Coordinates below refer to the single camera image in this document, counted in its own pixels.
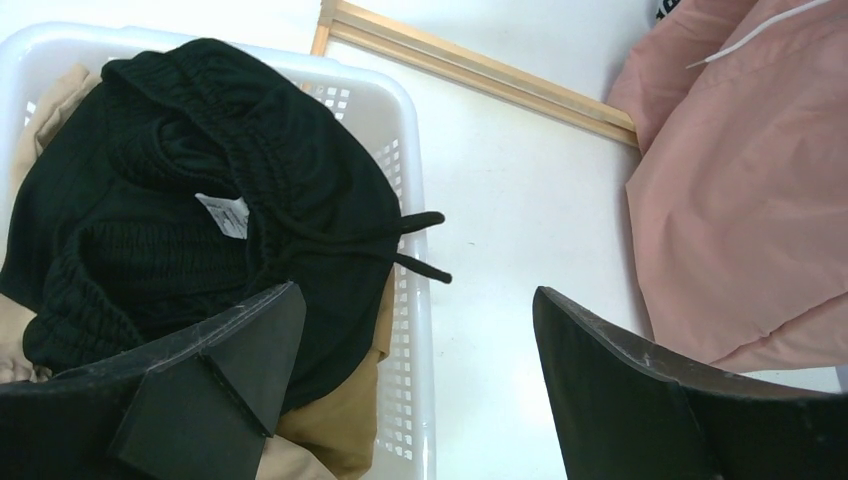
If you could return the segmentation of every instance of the pink garment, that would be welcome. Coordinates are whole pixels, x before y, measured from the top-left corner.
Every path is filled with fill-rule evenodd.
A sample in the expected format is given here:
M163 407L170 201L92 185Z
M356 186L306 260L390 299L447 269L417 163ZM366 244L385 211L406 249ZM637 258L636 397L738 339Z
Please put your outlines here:
M727 370L848 363L848 0L685 68L808 1L684 0L609 98L656 341Z

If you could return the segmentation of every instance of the pile of laundry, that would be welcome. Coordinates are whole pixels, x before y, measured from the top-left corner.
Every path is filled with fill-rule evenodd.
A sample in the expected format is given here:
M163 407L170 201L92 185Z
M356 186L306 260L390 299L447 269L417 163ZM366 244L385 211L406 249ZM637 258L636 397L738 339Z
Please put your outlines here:
M656 341L737 372L847 364L848 2L664 4L609 96L644 154Z
M393 265L451 280L398 242L444 217L402 217L326 107L195 40L100 75L75 66L39 100L12 172L0 380L50 382L293 281L306 320L260 478L370 468Z

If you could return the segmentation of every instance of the white plastic basket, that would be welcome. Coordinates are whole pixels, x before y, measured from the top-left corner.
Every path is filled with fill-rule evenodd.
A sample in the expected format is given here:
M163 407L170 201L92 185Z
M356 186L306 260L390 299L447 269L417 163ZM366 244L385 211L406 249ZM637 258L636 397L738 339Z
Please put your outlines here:
M170 50L192 37L135 27L110 29L46 23L0 45L0 235L5 255L12 204L12 154L39 96L75 63L91 71L143 50ZM372 152L397 192L404 214L424 209L418 126L406 92L390 78L336 61L237 45L277 69L330 108ZM425 260L424 232L401 251ZM396 268L391 356L380 364L378 436L372 480L435 479L434 391L428 281Z

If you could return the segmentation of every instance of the white drawstring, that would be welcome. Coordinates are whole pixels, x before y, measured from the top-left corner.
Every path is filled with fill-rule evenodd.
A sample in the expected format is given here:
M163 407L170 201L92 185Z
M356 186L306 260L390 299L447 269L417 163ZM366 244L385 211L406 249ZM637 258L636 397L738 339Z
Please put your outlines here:
M718 60L719 58L724 57L725 55L729 55L729 54L735 52L736 50L739 50L743 46L745 46L746 43L750 42L754 37L756 37L757 35L762 33L763 30L774 25L775 23L777 23L781 20L786 20L789 17L794 17L795 15L798 15L799 13L804 13L811 8L818 7L819 5L824 5L825 3L829 2L829 1L830 0L813 0L809 3L805 3L804 5L797 6L793 9L787 10L787 11L781 13L781 14L775 15L775 16L769 18L768 20L766 20L765 22L761 23L760 26L758 26L757 28L751 30L751 33L749 33L748 35L745 35L744 37L742 37L741 40L734 43L733 45L731 45L731 46L729 46L729 47L727 47L723 50L719 50L717 53L710 55L709 57L701 60L700 62L695 62L692 65L687 66L686 68L697 67L698 65L710 63L714 60Z

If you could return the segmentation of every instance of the care label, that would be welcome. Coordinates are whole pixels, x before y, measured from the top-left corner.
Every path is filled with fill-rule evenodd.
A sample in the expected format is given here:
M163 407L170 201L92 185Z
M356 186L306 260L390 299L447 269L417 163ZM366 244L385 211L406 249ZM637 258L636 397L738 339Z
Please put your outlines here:
M212 215L212 220L218 224L221 233L230 238L247 238L247 220L250 210L243 198L230 200L229 198L208 197L202 193L194 194L200 203Z

